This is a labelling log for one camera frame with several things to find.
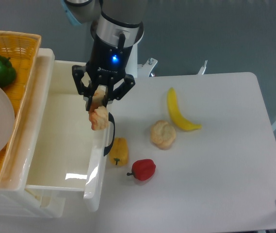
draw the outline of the bread piece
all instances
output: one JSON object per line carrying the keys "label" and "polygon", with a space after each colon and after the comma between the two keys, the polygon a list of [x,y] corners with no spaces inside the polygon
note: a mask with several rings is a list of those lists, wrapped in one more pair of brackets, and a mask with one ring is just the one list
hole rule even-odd
{"label": "bread piece", "polygon": [[89,114],[92,130],[103,130],[109,125],[108,110],[104,106],[100,106]]}
{"label": "bread piece", "polygon": [[176,130],[165,120],[159,120],[151,127],[151,141],[160,149],[169,149],[176,139]]}
{"label": "bread piece", "polygon": [[88,111],[89,114],[91,114],[92,112],[94,112],[95,109],[97,109],[98,107],[102,106],[102,101],[103,101],[103,97],[105,95],[105,91],[98,88],[94,95],[93,95],[93,99],[90,105],[90,109]]}

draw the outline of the gray wall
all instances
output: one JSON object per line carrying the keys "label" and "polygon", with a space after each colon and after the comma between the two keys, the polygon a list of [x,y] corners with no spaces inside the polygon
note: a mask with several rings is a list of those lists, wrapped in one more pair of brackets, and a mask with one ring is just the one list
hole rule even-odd
{"label": "gray wall", "polygon": [[[271,121],[276,115],[276,0],[149,0],[138,62],[159,60],[157,76],[249,71]],[[69,24],[59,0],[0,0],[0,30],[42,35],[57,60],[86,62],[89,24]]]}

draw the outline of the yellow banana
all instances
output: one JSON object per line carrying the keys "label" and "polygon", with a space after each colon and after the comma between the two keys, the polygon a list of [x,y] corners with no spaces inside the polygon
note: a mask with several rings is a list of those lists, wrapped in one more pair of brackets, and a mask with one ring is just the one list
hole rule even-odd
{"label": "yellow banana", "polygon": [[202,125],[193,124],[188,119],[184,118],[178,107],[178,98],[174,88],[170,88],[167,94],[167,105],[171,120],[182,130],[191,131],[199,130]]}

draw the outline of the drawer handle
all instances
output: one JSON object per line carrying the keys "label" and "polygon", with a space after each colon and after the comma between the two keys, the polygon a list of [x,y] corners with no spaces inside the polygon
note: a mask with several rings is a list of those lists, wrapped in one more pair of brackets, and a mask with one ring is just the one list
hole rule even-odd
{"label": "drawer handle", "polygon": [[109,122],[111,122],[113,124],[113,138],[112,138],[111,144],[104,148],[103,156],[106,156],[110,152],[110,150],[113,146],[113,143],[114,143],[114,138],[115,138],[115,121],[114,121],[114,117],[111,113],[109,113]]}

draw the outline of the wicker basket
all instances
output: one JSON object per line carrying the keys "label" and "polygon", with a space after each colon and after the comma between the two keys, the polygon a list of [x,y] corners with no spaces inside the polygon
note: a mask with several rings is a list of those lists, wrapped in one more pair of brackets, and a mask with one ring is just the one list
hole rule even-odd
{"label": "wicker basket", "polygon": [[31,73],[41,44],[41,36],[28,33],[0,31],[0,55],[10,57],[17,72],[16,80],[3,90],[15,112],[14,130],[7,145],[0,151],[0,180],[10,158],[12,145],[18,129],[27,90],[32,83]]}

